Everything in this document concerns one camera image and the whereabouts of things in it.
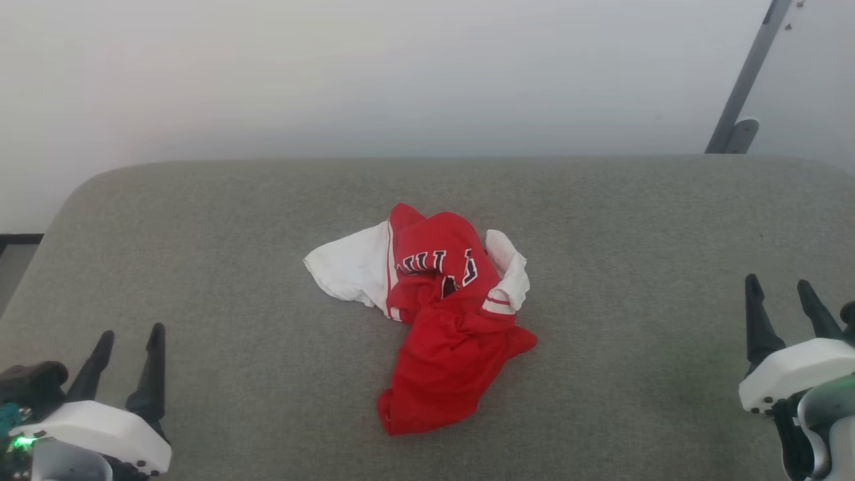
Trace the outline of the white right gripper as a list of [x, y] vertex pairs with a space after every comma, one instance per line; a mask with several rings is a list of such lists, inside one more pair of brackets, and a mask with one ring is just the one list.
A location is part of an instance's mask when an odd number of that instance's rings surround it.
[[763, 302], [757, 276], [745, 278], [747, 377], [739, 384], [742, 408], [761, 413], [780, 399], [812, 389], [854, 371], [854, 348], [843, 341], [843, 330], [807, 280], [797, 284], [803, 313], [815, 339], [787, 347], [776, 335]]

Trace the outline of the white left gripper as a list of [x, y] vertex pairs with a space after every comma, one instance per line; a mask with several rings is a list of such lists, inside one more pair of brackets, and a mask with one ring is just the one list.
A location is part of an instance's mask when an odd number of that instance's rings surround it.
[[152, 327], [127, 411], [94, 401], [114, 341], [113, 331], [103, 332], [67, 390], [67, 404], [10, 430], [10, 478], [153, 478], [168, 471], [172, 447], [152, 428], [165, 415], [165, 326]]

